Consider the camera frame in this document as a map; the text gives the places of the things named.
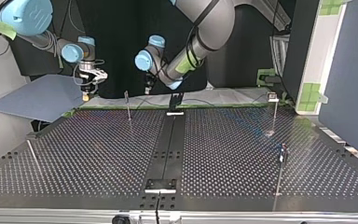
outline metal plate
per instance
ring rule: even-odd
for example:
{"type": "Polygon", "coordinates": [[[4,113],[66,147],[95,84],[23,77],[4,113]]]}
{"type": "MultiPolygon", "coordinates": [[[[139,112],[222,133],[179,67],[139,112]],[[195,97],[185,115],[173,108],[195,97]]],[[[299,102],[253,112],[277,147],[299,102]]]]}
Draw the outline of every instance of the metal plate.
{"type": "Polygon", "coordinates": [[[175,210],[358,212],[358,160],[290,109],[187,110],[182,167],[175,210]]]}
{"type": "Polygon", "coordinates": [[[77,112],[33,141],[37,160],[23,146],[0,161],[0,206],[139,209],[163,122],[163,111],[77,112]]]}
{"type": "Polygon", "coordinates": [[[273,107],[136,111],[131,122],[81,111],[32,145],[38,160],[26,145],[0,160],[0,208],[358,213],[358,159],[291,109],[275,120],[273,107]],[[176,193],[146,195],[160,177],[176,193]]]}

